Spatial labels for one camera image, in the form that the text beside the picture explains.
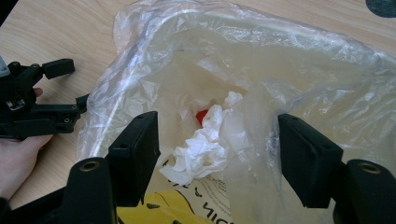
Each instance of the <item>wooden surface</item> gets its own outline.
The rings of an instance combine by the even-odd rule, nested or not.
[[[92,91],[97,78],[116,57],[112,39],[114,16],[133,0],[20,0],[0,28],[0,54],[6,63],[75,61],[76,72],[51,81],[43,78],[40,104],[73,104]],[[364,0],[233,0],[280,17],[349,35],[368,46],[396,56],[396,19],[371,13]],[[37,165],[11,199],[13,208],[65,186],[75,163],[78,130],[58,134],[39,154]]]

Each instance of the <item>clear plastic bag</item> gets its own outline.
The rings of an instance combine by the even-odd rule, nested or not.
[[[235,91],[244,100],[220,129],[235,223],[332,223],[332,208],[304,209],[282,180],[281,113],[327,135],[344,161],[396,174],[396,59],[385,52],[221,2],[139,1],[116,16],[114,39],[119,55],[88,100],[78,160],[104,157],[133,117],[157,110],[161,166],[199,128],[196,112]]]

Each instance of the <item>crumpled tissue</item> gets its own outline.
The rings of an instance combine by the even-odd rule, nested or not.
[[[220,145],[219,129],[232,106],[242,99],[241,93],[230,91],[222,105],[212,105],[203,119],[203,128],[196,130],[184,147],[173,152],[175,165],[166,164],[160,172],[172,182],[188,185],[194,178],[222,171],[229,149]]]

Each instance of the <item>red object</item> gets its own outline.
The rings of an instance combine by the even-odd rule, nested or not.
[[[202,120],[206,116],[207,111],[208,111],[207,109],[201,110],[200,112],[197,113],[197,115],[195,115],[195,117],[198,119],[198,122],[201,124],[201,127],[202,127]]]

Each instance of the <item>hand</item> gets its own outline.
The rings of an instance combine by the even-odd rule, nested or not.
[[[35,89],[38,97],[43,90]],[[28,137],[23,141],[0,139],[0,197],[9,200],[32,173],[37,153],[52,135]]]

